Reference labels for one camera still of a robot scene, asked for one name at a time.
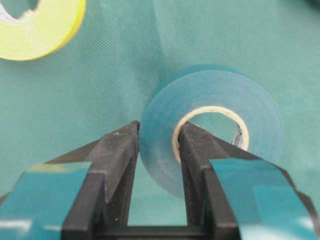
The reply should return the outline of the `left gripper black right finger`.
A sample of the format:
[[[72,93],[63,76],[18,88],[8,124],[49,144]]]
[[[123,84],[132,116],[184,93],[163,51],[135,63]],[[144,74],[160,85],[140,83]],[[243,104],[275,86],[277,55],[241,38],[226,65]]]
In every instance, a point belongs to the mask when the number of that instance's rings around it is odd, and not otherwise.
[[[187,222],[209,239],[319,239],[314,204],[286,170],[194,124],[178,142]]]

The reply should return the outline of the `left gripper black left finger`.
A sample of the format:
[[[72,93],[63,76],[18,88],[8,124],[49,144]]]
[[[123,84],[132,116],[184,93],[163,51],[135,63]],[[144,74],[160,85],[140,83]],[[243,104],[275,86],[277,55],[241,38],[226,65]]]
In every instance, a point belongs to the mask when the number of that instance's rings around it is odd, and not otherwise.
[[[140,124],[25,170],[0,201],[3,240],[92,240],[112,218],[110,205],[137,160]]]

